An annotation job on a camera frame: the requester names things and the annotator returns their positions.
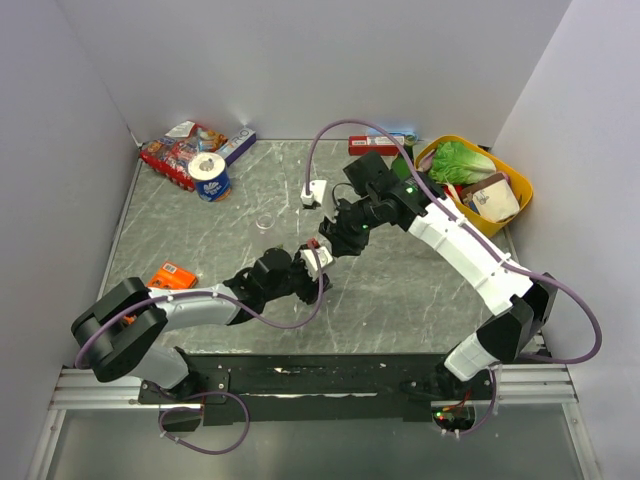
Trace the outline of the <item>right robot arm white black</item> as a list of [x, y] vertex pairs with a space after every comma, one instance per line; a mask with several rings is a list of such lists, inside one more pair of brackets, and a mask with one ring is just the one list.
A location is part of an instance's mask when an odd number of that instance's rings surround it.
[[514, 262], [495, 245], [482, 246], [484, 235], [467, 222], [455, 204], [424, 173], [403, 177], [383, 158], [369, 152], [343, 170], [358, 195], [336, 199], [324, 180], [312, 180], [300, 198], [306, 208], [321, 207], [319, 232], [331, 244], [333, 257], [358, 256], [370, 230], [396, 225], [424, 242], [452, 266], [479, 294], [491, 316], [446, 356], [437, 386], [446, 397], [461, 397], [472, 378], [496, 363], [511, 363], [546, 323], [557, 289], [548, 279], [531, 280], [512, 272]]

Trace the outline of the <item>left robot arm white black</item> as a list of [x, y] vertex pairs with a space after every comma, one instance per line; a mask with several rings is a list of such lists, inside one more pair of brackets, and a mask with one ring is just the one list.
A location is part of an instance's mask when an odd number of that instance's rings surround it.
[[127, 278], [73, 322], [80, 347], [74, 364], [92, 370], [100, 382], [134, 376], [185, 402], [196, 394], [198, 377], [180, 348], [158, 343], [162, 333], [261, 320], [269, 302], [290, 295], [318, 310], [334, 262], [327, 247], [309, 242], [295, 254], [270, 248], [252, 266], [211, 287], [161, 289]]

